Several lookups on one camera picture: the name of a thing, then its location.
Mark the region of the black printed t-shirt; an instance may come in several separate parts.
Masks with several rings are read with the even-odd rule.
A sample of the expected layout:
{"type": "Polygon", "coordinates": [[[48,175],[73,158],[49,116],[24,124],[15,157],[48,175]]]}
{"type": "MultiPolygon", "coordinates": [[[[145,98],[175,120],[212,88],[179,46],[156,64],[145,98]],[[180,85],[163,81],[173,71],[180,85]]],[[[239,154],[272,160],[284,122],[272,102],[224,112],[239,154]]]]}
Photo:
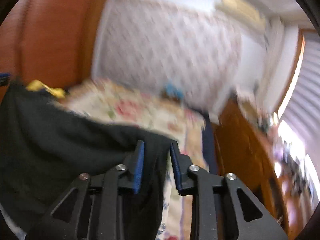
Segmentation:
{"type": "Polygon", "coordinates": [[[63,111],[50,97],[12,82],[1,102],[1,205],[24,232],[81,173],[98,175],[145,144],[142,184],[124,212],[129,239],[155,239],[171,139],[104,125],[63,111]]]}

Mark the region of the wooden sideboard cabinet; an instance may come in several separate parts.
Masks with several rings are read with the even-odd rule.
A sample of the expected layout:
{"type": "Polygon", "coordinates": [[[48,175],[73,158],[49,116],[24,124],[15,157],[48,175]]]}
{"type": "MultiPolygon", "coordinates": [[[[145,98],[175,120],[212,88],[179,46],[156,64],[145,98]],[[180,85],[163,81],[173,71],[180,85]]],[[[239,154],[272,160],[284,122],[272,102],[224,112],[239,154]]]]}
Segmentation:
{"type": "Polygon", "coordinates": [[[228,99],[214,126],[219,173],[233,173],[296,239],[312,217],[311,193],[291,156],[276,157],[274,144],[249,123],[235,99],[228,99]]]}

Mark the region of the navy blue bed mattress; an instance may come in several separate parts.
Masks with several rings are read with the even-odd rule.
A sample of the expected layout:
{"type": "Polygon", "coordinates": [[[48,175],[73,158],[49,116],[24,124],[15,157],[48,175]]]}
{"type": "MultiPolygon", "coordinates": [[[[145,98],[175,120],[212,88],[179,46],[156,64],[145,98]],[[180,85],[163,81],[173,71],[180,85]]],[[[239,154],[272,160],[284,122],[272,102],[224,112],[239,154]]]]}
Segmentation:
{"type": "Polygon", "coordinates": [[[207,112],[202,113],[205,128],[202,131],[202,153],[206,163],[209,166],[210,174],[218,174],[218,166],[215,154],[215,141],[213,127],[210,122],[209,114],[207,112]]]}

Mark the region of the pink floral cream blanket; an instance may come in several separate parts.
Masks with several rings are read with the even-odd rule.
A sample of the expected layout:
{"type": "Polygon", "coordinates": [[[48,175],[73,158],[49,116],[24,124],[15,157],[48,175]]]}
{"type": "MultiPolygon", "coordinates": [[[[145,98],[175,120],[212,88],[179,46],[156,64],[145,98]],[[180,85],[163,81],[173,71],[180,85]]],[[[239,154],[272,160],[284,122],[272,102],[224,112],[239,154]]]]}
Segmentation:
{"type": "MultiPolygon", "coordinates": [[[[178,142],[180,152],[193,164],[209,169],[202,153],[203,116],[176,102],[128,89],[111,80],[86,81],[58,100],[57,107],[91,120],[130,125],[166,135],[178,142]]],[[[183,239],[190,238],[192,196],[183,200],[183,239]]]]}

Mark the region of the small box with blue cloth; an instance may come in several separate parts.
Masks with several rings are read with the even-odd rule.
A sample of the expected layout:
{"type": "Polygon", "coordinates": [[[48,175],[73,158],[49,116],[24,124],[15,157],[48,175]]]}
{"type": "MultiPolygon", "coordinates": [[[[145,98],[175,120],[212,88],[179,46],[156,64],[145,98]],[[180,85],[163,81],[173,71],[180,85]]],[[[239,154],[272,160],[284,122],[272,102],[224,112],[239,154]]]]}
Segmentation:
{"type": "Polygon", "coordinates": [[[183,101],[184,99],[183,92],[170,83],[163,89],[163,96],[176,102],[183,101]]]}

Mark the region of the folded mustard sunflower cloth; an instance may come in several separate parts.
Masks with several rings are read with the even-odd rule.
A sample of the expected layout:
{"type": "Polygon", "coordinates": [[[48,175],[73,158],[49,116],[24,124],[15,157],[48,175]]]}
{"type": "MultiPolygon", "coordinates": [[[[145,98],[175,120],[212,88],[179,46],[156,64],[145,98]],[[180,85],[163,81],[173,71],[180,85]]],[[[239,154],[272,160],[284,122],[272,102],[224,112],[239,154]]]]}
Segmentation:
{"type": "Polygon", "coordinates": [[[58,99],[63,99],[66,96],[66,91],[63,90],[62,88],[51,88],[39,80],[31,81],[26,86],[26,89],[33,92],[39,92],[39,91],[45,90],[46,92],[48,92],[49,94],[51,94],[52,96],[58,99]]]}

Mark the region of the pink circle patterned curtain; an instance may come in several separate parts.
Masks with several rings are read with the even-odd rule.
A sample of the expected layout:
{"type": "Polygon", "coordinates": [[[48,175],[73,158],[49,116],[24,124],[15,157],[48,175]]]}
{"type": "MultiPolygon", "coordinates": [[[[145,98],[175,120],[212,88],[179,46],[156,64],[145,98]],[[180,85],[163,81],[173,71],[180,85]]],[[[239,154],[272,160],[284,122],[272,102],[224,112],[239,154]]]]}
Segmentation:
{"type": "Polygon", "coordinates": [[[189,106],[212,111],[240,57],[240,30],[227,18],[166,2],[106,0],[92,77],[153,94],[172,87],[189,106]]]}

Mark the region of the red-brown louvered wardrobe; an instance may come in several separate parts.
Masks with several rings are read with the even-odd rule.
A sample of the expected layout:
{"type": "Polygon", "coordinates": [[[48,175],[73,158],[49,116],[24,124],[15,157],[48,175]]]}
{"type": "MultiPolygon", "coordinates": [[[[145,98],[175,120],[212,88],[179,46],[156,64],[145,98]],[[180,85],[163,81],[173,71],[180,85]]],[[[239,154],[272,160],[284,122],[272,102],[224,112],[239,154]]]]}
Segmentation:
{"type": "Polygon", "coordinates": [[[8,82],[69,88],[90,77],[106,0],[1,0],[1,93],[8,82]]]}

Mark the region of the beige tied drape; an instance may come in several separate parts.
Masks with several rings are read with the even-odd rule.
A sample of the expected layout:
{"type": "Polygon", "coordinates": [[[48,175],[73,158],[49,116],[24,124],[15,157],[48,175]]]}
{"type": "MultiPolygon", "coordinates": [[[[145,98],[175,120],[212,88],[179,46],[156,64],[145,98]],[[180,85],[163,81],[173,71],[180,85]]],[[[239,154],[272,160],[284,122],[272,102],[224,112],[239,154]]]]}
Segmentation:
{"type": "Polygon", "coordinates": [[[285,25],[279,16],[274,16],[270,20],[271,29],[268,37],[267,54],[264,61],[264,71],[261,77],[256,94],[256,102],[259,108],[265,108],[264,101],[271,80],[276,72],[276,68],[283,50],[285,25]]]}

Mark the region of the wall air conditioner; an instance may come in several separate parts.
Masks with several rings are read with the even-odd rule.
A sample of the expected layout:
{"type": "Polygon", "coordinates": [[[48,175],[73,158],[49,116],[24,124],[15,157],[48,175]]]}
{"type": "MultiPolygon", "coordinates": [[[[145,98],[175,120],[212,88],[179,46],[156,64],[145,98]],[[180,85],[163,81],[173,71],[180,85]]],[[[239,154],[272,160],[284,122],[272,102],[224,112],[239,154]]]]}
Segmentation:
{"type": "Polygon", "coordinates": [[[263,14],[246,0],[220,0],[215,4],[215,8],[258,33],[265,33],[266,20],[263,14]]]}

